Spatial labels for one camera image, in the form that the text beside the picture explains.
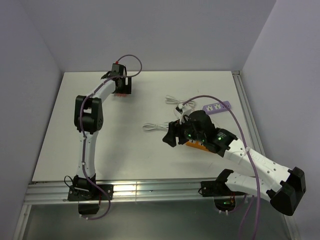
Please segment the pink plug adapter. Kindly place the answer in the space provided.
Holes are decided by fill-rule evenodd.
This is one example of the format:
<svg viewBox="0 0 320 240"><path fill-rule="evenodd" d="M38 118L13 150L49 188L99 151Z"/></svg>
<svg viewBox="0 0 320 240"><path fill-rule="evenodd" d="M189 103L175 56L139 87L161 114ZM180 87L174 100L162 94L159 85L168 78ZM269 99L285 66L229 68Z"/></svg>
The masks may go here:
<svg viewBox="0 0 320 240"><path fill-rule="evenodd" d="M125 93L115 93L114 94L115 97L120 97L120 98L125 98L128 96L128 94L125 94Z"/></svg>

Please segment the orange power strip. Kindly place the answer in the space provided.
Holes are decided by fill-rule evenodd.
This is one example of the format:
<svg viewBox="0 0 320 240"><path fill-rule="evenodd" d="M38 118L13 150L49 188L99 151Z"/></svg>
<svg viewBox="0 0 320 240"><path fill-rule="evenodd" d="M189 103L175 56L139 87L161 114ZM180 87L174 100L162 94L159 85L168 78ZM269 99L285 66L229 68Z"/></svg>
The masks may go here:
<svg viewBox="0 0 320 240"><path fill-rule="evenodd" d="M202 151L206 151L206 152L209 152L209 150L203 145L202 142L198 142L198 141L188 141L185 143L186 146L188 147L192 147L192 148L195 148L195 149L199 149L199 150L202 150Z"/></svg>

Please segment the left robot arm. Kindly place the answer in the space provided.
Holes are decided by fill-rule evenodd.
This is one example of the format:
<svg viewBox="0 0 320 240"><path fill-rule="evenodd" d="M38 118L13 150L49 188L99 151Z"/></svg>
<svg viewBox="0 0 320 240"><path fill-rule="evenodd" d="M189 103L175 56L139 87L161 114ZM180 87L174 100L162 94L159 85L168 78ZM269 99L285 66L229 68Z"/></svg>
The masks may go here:
<svg viewBox="0 0 320 240"><path fill-rule="evenodd" d="M99 131L104 124L103 102L111 94L130 94L132 78L126 84L127 68L115 62L104 74L99 85L89 94L75 99L74 125L80 134L80 158L73 187L86 200L96 197L95 149Z"/></svg>

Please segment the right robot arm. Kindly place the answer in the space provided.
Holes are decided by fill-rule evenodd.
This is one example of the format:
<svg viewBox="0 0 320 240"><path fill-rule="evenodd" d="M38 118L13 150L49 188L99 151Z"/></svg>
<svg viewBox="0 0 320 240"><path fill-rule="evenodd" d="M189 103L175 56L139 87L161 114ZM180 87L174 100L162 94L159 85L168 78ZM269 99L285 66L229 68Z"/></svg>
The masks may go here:
<svg viewBox="0 0 320 240"><path fill-rule="evenodd" d="M171 121L162 141L172 148L195 141L209 152L253 171L252 176L246 176L224 169L216 178L216 189L222 195L230 192L251 194L269 201L278 212L292 216L306 193L302 169L280 165L245 146L235 134L215 127L203 110L183 116L182 120Z"/></svg>

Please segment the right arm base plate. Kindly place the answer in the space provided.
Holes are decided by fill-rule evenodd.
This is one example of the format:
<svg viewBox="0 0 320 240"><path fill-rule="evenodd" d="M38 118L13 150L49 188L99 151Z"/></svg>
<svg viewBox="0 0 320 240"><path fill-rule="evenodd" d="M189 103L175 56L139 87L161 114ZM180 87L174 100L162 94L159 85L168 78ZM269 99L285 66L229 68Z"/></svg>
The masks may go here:
<svg viewBox="0 0 320 240"><path fill-rule="evenodd" d="M201 181L198 193L203 197L232 197L246 195L241 191L232 191L224 183L216 180Z"/></svg>

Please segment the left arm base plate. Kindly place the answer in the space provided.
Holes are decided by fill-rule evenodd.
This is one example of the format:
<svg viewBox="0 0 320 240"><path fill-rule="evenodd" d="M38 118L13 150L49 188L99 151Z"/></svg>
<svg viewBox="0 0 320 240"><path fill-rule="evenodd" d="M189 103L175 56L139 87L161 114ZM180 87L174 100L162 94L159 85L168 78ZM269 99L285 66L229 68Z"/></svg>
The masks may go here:
<svg viewBox="0 0 320 240"><path fill-rule="evenodd" d="M69 188L67 200L69 202L78 201L107 201L112 200L114 193L114 186L112 184L99 184L98 185L108 196L102 193L96 187L93 187L93 191L89 192L86 190L76 189L73 186Z"/></svg>

